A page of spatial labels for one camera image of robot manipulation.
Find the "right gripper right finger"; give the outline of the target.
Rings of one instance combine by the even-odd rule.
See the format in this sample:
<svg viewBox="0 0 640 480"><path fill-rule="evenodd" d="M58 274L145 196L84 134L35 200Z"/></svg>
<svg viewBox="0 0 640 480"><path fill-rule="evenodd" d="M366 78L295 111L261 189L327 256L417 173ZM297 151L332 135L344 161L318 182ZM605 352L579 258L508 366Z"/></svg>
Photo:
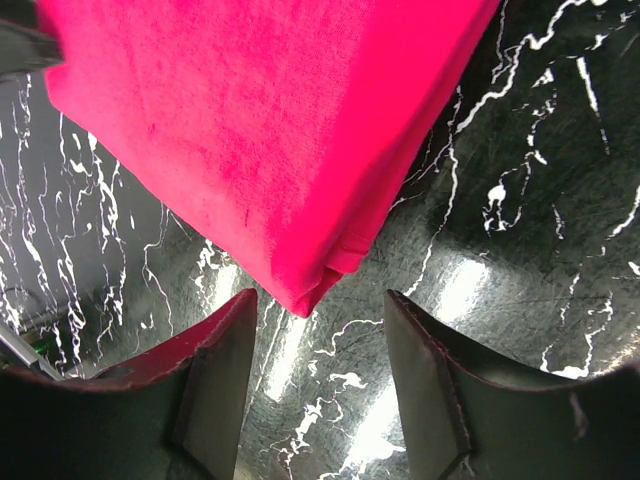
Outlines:
<svg viewBox="0 0 640 480"><path fill-rule="evenodd" d="M637 364L586 381L546 373L394 290L384 326L413 478L638 477Z"/></svg>

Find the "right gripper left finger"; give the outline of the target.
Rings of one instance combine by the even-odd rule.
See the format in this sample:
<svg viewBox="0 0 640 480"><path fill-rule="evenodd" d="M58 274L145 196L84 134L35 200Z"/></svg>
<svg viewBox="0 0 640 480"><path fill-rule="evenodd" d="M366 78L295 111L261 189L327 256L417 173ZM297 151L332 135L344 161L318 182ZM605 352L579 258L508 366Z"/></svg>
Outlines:
<svg viewBox="0 0 640 480"><path fill-rule="evenodd" d="M258 296L90 379L1 372L5 479L230 479L253 360Z"/></svg>

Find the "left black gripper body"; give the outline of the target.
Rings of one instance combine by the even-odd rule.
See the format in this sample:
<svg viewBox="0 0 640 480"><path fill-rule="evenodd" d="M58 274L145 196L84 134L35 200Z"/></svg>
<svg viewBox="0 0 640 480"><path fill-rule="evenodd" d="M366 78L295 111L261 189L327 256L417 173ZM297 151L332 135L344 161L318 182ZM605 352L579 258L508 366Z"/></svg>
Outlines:
<svg viewBox="0 0 640 480"><path fill-rule="evenodd" d="M60 65L57 42L37 26L35 18L1 18L1 82Z"/></svg>

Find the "bright pink t shirt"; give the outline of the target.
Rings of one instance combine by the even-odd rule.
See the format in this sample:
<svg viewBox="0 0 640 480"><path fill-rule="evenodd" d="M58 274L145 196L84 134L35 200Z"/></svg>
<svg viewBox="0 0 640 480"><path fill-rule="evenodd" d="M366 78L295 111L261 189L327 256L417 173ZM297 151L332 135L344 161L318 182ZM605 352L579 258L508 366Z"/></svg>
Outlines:
<svg viewBox="0 0 640 480"><path fill-rule="evenodd" d="M358 270L495 1L41 1L52 104L306 317Z"/></svg>

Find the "black marble pattern mat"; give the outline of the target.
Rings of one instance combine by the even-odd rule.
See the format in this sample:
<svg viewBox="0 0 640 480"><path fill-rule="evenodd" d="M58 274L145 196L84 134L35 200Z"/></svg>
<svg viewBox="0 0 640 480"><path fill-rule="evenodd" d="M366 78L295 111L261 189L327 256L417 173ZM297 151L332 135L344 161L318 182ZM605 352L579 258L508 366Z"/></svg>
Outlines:
<svg viewBox="0 0 640 480"><path fill-rule="evenodd" d="M253 280L47 99L1 86L1 318L90 376ZM259 295L235 475L405 479L386 290L543 371L639 357L639 5L506 1L359 271L309 319Z"/></svg>

